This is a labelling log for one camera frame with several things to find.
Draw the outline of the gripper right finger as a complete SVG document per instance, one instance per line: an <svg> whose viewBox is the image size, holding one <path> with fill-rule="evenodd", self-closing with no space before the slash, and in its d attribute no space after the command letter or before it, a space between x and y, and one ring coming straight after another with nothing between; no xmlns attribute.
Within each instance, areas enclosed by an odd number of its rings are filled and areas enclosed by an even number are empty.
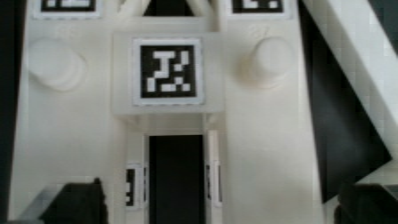
<svg viewBox="0 0 398 224"><path fill-rule="evenodd" d="M398 184L345 184L334 224L398 224Z"/></svg>

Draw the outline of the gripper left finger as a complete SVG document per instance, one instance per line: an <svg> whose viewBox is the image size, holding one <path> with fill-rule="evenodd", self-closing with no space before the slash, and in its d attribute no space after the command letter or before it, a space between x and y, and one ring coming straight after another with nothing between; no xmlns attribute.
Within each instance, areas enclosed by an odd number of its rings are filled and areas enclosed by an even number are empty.
<svg viewBox="0 0 398 224"><path fill-rule="evenodd" d="M11 224L109 224L102 180L50 185Z"/></svg>

